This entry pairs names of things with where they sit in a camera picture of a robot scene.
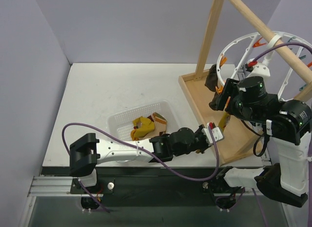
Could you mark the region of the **orange clip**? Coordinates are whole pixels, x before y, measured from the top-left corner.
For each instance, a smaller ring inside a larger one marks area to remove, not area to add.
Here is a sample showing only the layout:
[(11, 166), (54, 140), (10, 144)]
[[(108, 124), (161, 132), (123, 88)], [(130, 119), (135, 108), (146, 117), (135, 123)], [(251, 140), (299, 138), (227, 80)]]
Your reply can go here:
[(222, 65), (224, 65), (226, 61), (227, 61), (227, 57), (222, 56), (221, 60), (220, 60), (220, 65), (219, 66), (221, 67)]
[(215, 91), (216, 91), (216, 93), (217, 93), (218, 95), (220, 95), (220, 94), (222, 93), (222, 91), (223, 91), (223, 86), (221, 86), (221, 87), (216, 86), (216, 87), (215, 87)]

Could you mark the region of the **black sock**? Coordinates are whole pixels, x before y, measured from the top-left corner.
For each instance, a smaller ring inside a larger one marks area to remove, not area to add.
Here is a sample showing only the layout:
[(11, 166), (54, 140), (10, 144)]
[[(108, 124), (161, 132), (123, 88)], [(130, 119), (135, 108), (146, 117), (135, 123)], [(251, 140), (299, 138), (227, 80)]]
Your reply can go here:
[(212, 65), (211, 68), (209, 69), (206, 81), (205, 81), (205, 86), (212, 92), (216, 92), (216, 87), (218, 84), (218, 77), (216, 73), (216, 64)]
[(217, 90), (215, 93), (214, 93), (214, 97), (213, 99), (211, 100), (211, 102), (209, 102), (209, 107), (214, 110), (214, 111), (217, 111), (217, 102), (218, 102), (218, 97), (219, 95), (222, 93), (221, 90)]

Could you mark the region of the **olive yellow sock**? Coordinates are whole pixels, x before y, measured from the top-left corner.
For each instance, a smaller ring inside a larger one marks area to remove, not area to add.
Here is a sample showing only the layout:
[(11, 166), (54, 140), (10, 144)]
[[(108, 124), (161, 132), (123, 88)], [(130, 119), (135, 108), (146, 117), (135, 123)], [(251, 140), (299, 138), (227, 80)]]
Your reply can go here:
[(224, 112), (224, 114), (222, 115), (219, 123), (218, 123), (218, 127), (224, 131), (225, 127), (228, 125), (229, 121), (231, 119), (231, 115), (228, 112)]
[(138, 141), (139, 138), (145, 137), (148, 133), (153, 132), (155, 129), (154, 122), (145, 117), (139, 117), (132, 121), (133, 130), (131, 131), (131, 139)]

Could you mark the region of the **white round sock hanger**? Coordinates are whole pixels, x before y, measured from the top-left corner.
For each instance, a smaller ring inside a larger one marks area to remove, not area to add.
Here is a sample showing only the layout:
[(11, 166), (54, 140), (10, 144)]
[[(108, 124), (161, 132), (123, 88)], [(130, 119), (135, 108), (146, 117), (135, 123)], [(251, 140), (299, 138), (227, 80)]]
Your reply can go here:
[[(282, 39), (282, 38), (288, 38), (289, 39), (288, 43), (291, 46), (297, 46), (298, 47), (296, 56), (299, 59), (302, 59), (301, 53), (303, 50), (308, 50), (309, 52), (312, 51), (312, 45), (310, 43), (308, 43), (306, 40), (304, 40), (300, 37), (296, 37), (290, 33), (276, 32), (274, 38), (270, 42), (265, 42), (265, 43), (260, 42), (262, 40), (262, 38), (260, 37), (260, 34), (258, 32), (244, 35), (240, 38), (235, 39), (231, 43), (229, 43), (221, 51), (221, 53), (217, 59), (217, 62), (216, 62), (216, 73), (217, 73), (217, 77), (218, 77), (218, 87), (221, 87), (221, 86), (224, 87), (225, 82), (228, 78), (241, 80), (241, 79), (246, 77), (245, 64), (247, 61), (249, 61), (249, 59), (247, 59), (247, 58), (248, 58), (250, 52), (254, 48), (257, 48), (260, 46), (266, 46), (267, 50), (265, 52), (259, 54), (259, 56), (256, 57), (256, 61), (258, 61), (258, 62), (260, 62), (260, 63), (262, 63), (268, 67), (269, 63), (272, 59), (273, 54), (276, 52), (275, 50), (272, 50), (272, 47), (276, 44), (277, 39)], [(231, 71), (231, 73), (228, 72), (225, 75), (221, 74), (222, 68), (219, 66), (221, 57), (225, 56), (226, 52), (231, 47), (233, 47), (234, 45), (237, 45), (238, 43), (240, 43), (241, 41), (246, 40), (246, 39), (251, 39), (251, 42), (246, 47), (245, 53), (243, 54), (242, 58), (240, 59), (238, 65)]]

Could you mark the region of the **maroon striped sock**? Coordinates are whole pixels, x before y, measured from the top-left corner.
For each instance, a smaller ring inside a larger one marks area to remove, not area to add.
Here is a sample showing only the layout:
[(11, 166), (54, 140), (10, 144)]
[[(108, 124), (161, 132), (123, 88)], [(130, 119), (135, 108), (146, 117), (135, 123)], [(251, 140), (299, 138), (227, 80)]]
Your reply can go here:
[(154, 112), (148, 118), (152, 122), (154, 122), (154, 125), (155, 125), (154, 131), (150, 132), (147, 135), (148, 138), (153, 138), (153, 137), (156, 137), (156, 136), (162, 136), (163, 134), (166, 133), (167, 120), (162, 115), (160, 115), (157, 112)]

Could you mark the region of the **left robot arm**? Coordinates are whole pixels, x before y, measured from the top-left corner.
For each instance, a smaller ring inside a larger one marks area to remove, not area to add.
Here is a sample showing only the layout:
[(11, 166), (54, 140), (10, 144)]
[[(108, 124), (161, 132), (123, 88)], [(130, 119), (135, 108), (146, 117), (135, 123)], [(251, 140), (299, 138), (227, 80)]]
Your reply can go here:
[(87, 193), (94, 193), (99, 187), (95, 169), (98, 164), (113, 161), (164, 163), (191, 152), (202, 153), (212, 143), (209, 130), (202, 125), (197, 131), (183, 127), (171, 134), (132, 142), (107, 141), (98, 139), (95, 133), (87, 133), (70, 144), (69, 174), (82, 179), (81, 187)]

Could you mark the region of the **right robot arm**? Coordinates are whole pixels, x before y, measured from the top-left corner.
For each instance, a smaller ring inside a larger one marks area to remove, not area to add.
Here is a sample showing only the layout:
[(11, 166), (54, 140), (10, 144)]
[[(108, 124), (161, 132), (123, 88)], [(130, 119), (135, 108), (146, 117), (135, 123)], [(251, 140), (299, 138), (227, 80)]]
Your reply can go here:
[(279, 157), (278, 163), (264, 168), (230, 167), (217, 178), (217, 188), (223, 192), (232, 187), (257, 188), (271, 200), (302, 207), (308, 199), (311, 108), (300, 100), (283, 101), (267, 93), (260, 76), (227, 79), (216, 108), (242, 121), (260, 124), (263, 147), (274, 141)]

